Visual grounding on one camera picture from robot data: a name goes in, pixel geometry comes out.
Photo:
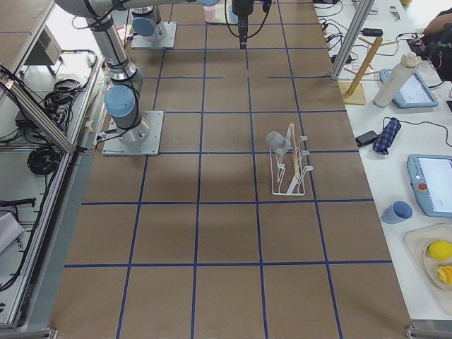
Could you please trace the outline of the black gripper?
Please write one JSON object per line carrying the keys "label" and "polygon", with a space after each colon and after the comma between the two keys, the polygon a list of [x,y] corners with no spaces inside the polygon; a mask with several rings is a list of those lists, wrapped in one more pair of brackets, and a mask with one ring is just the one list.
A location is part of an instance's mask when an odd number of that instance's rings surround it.
{"label": "black gripper", "polygon": [[[247,20],[254,11],[254,0],[232,0],[232,12],[238,18],[239,48],[246,49],[247,43]],[[270,11],[272,1],[262,0],[264,13]]]}

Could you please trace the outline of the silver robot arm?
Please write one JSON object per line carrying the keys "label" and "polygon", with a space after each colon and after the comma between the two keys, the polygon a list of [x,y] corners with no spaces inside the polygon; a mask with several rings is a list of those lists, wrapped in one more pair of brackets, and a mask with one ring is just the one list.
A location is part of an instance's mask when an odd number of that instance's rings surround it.
{"label": "silver robot arm", "polygon": [[144,18],[156,23],[161,19],[157,7],[161,1],[57,1],[66,12],[86,19],[105,58],[113,86],[104,96],[105,107],[117,128],[117,138],[125,144],[143,142],[150,133],[139,108],[143,76],[129,58],[117,32],[113,11],[141,8]]}
{"label": "silver robot arm", "polygon": [[[207,23],[224,23],[230,34],[239,39],[239,48],[246,49],[249,39],[260,33],[249,33],[249,16],[254,12],[253,1],[201,1]],[[157,6],[131,11],[133,49],[172,49],[177,24],[164,22]]]}

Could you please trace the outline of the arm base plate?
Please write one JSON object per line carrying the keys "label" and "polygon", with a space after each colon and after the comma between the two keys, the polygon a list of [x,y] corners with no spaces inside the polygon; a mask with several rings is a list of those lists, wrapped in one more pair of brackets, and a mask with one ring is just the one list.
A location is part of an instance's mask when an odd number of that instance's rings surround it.
{"label": "arm base plate", "polygon": [[135,35],[132,39],[132,49],[172,49],[177,31],[176,22],[162,22],[156,27],[153,35]]}
{"label": "arm base plate", "polygon": [[158,155],[162,125],[163,111],[144,111],[141,113],[140,124],[127,131],[121,137],[116,132],[108,136],[103,143],[104,156],[144,156]]}

